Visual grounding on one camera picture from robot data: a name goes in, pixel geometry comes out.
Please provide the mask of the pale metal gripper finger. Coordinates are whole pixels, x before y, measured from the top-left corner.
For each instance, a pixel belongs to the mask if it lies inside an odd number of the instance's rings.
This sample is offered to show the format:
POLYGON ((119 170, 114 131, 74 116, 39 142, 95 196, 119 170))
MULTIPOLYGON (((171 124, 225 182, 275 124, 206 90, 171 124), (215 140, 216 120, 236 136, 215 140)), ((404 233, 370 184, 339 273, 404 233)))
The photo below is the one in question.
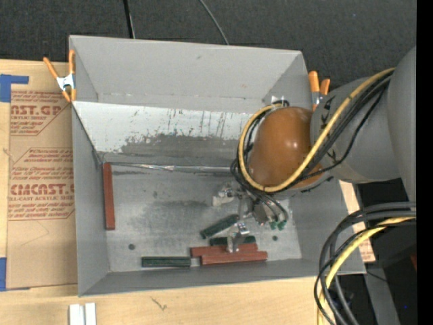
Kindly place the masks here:
POLYGON ((221 188, 217 194, 212 197, 212 205, 214 207, 220 207, 232 202, 236 196, 237 192, 232 187, 221 188))
POLYGON ((235 253, 239 251, 239 245, 243 244, 250 234, 249 229, 243 222, 233 224, 227 233, 227 251, 235 253))

